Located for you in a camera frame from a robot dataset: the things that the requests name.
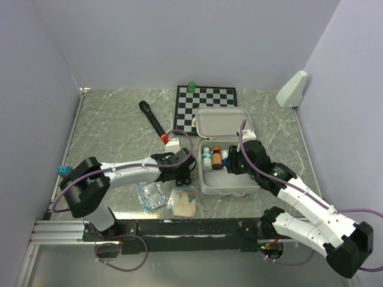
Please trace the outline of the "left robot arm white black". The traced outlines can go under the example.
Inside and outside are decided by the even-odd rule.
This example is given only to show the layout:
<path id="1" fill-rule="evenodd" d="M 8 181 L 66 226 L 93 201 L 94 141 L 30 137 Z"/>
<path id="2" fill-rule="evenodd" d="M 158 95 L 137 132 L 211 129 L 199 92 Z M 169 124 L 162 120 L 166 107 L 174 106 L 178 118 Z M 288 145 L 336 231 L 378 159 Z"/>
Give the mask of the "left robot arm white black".
<path id="1" fill-rule="evenodd" d="M 104 240 L 112 240 L 118 225 L 111 209 L 102 203 L 107 191 L 141 182 L 190 184 L 195 164 L 195 156 L 188 148 L 127 163 L 100 163 L 96 157 L 89 157 L 62 180 L 61 195 L 74 218 L 85 219 Z"/>

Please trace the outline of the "black handled scissors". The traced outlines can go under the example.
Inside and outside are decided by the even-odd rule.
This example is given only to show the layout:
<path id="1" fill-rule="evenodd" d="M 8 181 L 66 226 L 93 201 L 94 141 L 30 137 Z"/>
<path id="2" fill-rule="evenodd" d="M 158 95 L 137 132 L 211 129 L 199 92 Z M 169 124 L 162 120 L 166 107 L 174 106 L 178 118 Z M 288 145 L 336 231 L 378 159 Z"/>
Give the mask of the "black handled scissors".
<path id="1" fill-rule="evenodd" d="M 182 187 L 183 185 L 190 185 L 191 183 L 192 180 L 189 173 L 180 174 L 175 180 L 175 184 L 178 187 Z"/>

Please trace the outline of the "white bottle green label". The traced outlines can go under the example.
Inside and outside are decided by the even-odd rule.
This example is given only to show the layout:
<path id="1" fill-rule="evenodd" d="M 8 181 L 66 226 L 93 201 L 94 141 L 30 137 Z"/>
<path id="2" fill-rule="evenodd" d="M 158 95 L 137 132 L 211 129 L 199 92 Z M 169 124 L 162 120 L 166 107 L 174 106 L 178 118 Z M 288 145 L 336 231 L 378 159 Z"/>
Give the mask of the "white bottle green label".
<path id="1" fill-rule="evenodd" d="M 210 171 L 212 170 L 212 155 L 208 147 L 202 149 L 202 170 Z"/>

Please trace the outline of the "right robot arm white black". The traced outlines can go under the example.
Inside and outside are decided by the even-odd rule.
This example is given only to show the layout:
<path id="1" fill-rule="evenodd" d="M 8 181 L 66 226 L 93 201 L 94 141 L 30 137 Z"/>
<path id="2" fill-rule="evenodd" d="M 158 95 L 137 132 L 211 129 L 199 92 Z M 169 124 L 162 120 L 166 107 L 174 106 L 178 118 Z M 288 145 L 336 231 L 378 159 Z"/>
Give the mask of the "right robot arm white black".
<path id="1" fill-rule="evenodd" d="M 341 214 L 282 163 L 272 162 L 260 141 L 229 146 L 225 162 L 231 174 L 249 175 L 264 190 L 288 203 L 306 219 L 272 207 L 261 217 L 264 236 L 287 236 L 321 254 L 339 275 L 352 278 L 373 251 L 373 228 Z"/>

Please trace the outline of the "brown medicine bottle orange cap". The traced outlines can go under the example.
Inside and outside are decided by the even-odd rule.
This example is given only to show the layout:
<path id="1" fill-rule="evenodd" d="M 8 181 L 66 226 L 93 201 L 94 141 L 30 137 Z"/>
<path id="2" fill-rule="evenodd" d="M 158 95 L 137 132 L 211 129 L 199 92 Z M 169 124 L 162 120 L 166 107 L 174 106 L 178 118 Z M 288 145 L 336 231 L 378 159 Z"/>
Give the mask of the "brown medicine bottle orange cap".
<path id="1" fill-rule="evenodd" d="M 219 146 L 213 147 L 211 158 L 212 158 L 212 168 L 214 170 L 221 170 L 223 168 L 223 164 L 222 164 L 221 149 Z"/>

